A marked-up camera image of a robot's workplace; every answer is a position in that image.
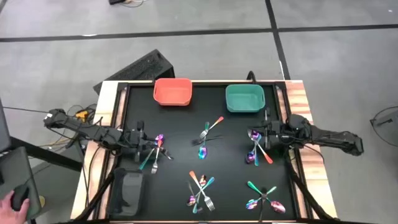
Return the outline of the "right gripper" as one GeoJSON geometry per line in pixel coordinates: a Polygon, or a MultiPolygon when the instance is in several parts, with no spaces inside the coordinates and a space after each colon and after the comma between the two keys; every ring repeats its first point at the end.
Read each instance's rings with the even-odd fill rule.
{"type": "Polygon", "coordinates": [[[266,107],[264,110],[264,126],[249,126],[248,129],[252,131],[252,138],[260,140],[261,133],[265,133],[265,147],[266,149],[284,149],[280,139],[281,123],[279,120],[271,120],[271,109],[266,107]]]}

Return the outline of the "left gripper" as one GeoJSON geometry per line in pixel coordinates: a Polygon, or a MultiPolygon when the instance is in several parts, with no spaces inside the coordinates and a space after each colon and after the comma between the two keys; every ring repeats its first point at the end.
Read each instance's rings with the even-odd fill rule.
{"type": "Polygon", "coordinates": [[[124,142],[126,143],[126,147],[133,150],[135,162],[139,162],[141,153],[148,153],[158,146],[158,139],[144,136],[143,120],[137,122],[136,129],[125,129],[123,131],[124,142]]]}

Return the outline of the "iridescent spoon green handle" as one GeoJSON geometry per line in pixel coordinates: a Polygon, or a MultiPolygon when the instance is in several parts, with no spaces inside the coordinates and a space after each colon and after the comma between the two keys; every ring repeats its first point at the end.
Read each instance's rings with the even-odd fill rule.
{"type": "MultiPolygon", "coordinates": [[[[249,188],[256,191],[260,195],[260,199],[261,199],[262,192],[251,181],[248,181],[247,185],[249,188]]],[[[269,194],[266,195],[265,202],[268,202],[270,204],[273,211],[275,211],[276,213],[285,213],[286,212],[285,207],[280,202],[278,202],[276,200],[269,199],[268,195],[269,194]]]]}

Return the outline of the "teal plastic bin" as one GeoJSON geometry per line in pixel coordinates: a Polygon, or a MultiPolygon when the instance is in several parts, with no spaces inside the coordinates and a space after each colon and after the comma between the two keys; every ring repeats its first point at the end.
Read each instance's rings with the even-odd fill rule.
{"type": "Polygon", "coordinates": [[[266,104],[263,88],[255,84],[228,85],[225,98],[227,109],[232,113],[257,113],[266,104]]]}

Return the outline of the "black plastic bin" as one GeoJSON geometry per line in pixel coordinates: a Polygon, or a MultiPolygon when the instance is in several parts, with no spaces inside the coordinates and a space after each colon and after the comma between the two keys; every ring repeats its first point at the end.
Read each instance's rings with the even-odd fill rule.
{"type": "Polygon", "coordinates": [[[144,174],[122,167],[114,171],[114,182],[106,212],[110,216],[135,216],[141,208],[144,174]]]}

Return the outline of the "black table mat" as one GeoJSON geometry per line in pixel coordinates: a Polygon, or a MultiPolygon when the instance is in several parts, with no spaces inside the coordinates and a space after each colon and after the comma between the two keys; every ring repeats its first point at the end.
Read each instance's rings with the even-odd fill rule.
{"type": "Polygon", "coordinates": [[[226,107],[225,84],[197,84],[193,87],[192,100],[188,106],[160,106],[153,97],[152,86],[130,86],[127,97],[124,124],[132,129],[139,120],[144,122],[144,131],[149,137],[163,134],[164,146],[174,158],[169,160],[158,156],[158,168],[151,174],[154,154],[144,168],[144,193],[141,208],[135,221],[256,221],[259,219],[261,202],[252,209],[246,209],[250,199],[260,195],[248,187],[251,181],[259,190],[265,187],[277,189],[268,195],[280,202],[285,213],[276,213],[268,202],[264,203],[263,220],[293,220],[297,217],[297,201],[280,151],[271,151],[272,164],[261,157],[259,166],[247,164],[246,155],[253,148],[247,134],[249,126],[255,126],[264,119],[263,112],[230,113],[226,107]],[[209,130],[206,138],[222,135],[223,138],[206,141],[207,156],[198,157],[200,145],[191,141],[201,139],[205,123],[210,126],[220,117],[222,122],[209,130]],[[210,211],[200,195],[199,205],[203,212],[192,213],[187,206],[191,195],[190,182],[196,195],[200,190],[189,172],[193,170],[198,181],[206,175],[207,181],[215,180],[204,192],[214,203],[210,211]]]}

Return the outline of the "orange plastic bin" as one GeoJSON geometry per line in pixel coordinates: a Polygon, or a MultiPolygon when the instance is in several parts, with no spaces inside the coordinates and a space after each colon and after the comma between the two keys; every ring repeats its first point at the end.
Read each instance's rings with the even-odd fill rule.
{"type": "Polygon", "coordinates": [[[155,81],[153,97],[161,106],[187,106],[192,89],[193,83],[187,78],[160,78],[155,81]]]}

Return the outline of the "black perforated box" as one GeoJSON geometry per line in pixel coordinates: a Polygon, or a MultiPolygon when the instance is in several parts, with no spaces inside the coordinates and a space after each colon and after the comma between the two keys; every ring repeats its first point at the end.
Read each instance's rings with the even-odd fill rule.
{"type": "Polygon", "coordinates": [[[174,66],[154,49],[133,63],[114,73],[105,81],[157,80],[175,78],[174,66]]]}

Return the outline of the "black desk bar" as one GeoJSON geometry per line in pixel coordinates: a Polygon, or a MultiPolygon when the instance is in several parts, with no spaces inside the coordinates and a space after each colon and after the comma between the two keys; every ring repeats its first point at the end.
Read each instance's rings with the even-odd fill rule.
{"type": "Polygon", "coordinates": [[[31,143],[22,141],[20,139],[11,137],[11,147],[24,147],[28,156],[31,156],[36,159],[43,160],[53,165],[57,165],[60,167],[64,167],[67,169],[71,169],[77,172],[81,171],[82,163],[76,160],[70,159],[68,157],[62,156],[55,152],[42,149],[39,146],[35,146],[31,143]]]}

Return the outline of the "grey mouse pad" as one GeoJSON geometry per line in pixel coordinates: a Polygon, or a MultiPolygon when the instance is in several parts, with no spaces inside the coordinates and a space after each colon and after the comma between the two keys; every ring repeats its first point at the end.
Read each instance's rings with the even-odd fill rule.
{"type": "Polygon", "coordinates": [[[41,211],[39,193],[30,166],[29,158],[24,147],[18,147],[0,157],[0,200],[18,185],[29,187],[30,205],[26,220],[34,220],[41,211]]]}

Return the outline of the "black computer mouse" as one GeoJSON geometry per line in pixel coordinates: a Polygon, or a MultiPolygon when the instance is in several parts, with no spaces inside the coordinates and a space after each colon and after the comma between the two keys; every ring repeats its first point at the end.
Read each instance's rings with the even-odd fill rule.
{"type": "Polygon", "coordinates": [[[26,184],[18,185],[11,197],[11,208],[20,211],[25,199],[29,198],[29,187],[26,184]]]}

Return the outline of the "dark grey monitor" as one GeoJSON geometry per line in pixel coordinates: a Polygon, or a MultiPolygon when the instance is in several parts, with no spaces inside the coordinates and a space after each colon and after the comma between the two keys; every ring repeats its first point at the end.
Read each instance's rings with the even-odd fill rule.
{"type": "Polygon", "coordinates": [[[6,117],[4,114],[4,107],[0,99],[0,153],[8,150],[12,145],[9,134],[6,117]]]}

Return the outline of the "person's hand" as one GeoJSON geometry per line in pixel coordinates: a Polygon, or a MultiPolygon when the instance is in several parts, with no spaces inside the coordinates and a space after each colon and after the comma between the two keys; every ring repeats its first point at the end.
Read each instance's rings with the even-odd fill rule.
{"type": "Polygon", "coordinates": [[[19,211],[11,208],[9,199],[3,199],[0,202],[0,224],[24,224],[26,222],[27,211],[29,209],[30,200],[26,199],[22,203],[19,211]]]}

